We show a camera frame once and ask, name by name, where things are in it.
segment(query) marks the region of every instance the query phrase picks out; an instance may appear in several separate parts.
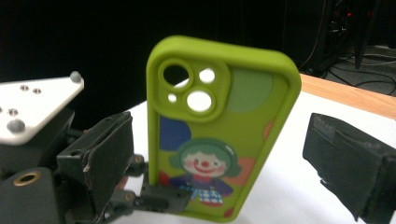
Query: green phone case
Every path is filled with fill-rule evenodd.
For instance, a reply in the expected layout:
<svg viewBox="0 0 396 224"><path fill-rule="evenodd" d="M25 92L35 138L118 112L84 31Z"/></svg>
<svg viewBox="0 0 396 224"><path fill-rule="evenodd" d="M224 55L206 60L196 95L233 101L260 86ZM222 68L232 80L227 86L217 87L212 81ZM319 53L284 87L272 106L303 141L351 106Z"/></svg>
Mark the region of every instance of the green phone case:
<svg viewBox="0 0 396 224"><path fill-rule="evenodd" d="M187 81L176 85L178 70ZM238 215L301 89L286 55L170 36L147 67L149 183L191 191L181 215Z"/></svg>

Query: clown illustration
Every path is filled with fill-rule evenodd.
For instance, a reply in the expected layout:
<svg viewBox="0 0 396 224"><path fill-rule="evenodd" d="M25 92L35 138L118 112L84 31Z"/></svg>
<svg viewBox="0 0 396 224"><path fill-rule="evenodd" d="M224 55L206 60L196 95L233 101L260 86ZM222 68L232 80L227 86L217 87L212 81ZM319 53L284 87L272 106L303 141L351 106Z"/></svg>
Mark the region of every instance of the clown illustration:
<svg viewBox="0 0 396 224"><path fill-rule="evenodd" d="M181 145L170 163L186 174L170 178L169 184L191 190L192 200L198 196L208 206L222 206L222 197L233 193L221 178L236 177L241 172L234 150L212 138L193 139Z"/></svg>

